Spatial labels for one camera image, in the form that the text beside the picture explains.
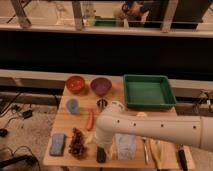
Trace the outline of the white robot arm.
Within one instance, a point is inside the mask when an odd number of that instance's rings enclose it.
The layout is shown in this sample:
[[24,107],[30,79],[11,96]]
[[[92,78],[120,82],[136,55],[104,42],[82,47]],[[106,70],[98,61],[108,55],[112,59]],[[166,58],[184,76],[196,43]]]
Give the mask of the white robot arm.
[[199,116],[138,117],[107,106],[98,116],[94,142],[109,148],[116,133],[137,135],[213,152],[213,118]]

